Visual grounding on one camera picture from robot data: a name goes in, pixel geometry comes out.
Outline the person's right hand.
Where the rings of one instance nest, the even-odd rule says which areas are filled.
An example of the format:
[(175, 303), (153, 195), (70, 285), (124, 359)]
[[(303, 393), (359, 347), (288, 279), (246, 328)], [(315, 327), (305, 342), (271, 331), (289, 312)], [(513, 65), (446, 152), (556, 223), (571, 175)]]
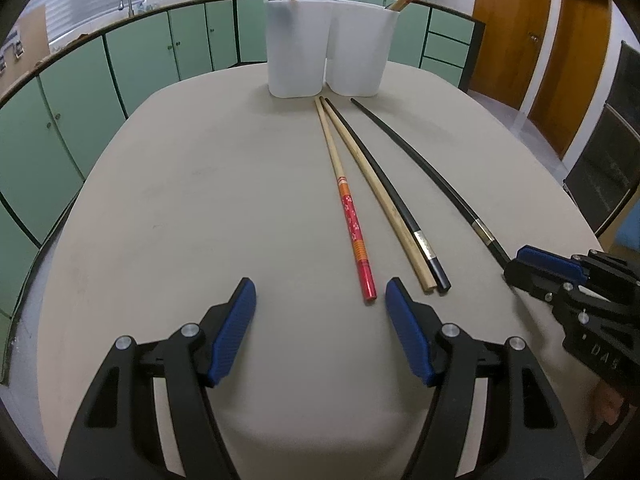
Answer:
[(614, 425), (620, 418), (624, 402), (624, 397), (617, 390), (600, 380), (593, 390), (593, 415), (598, 422)]

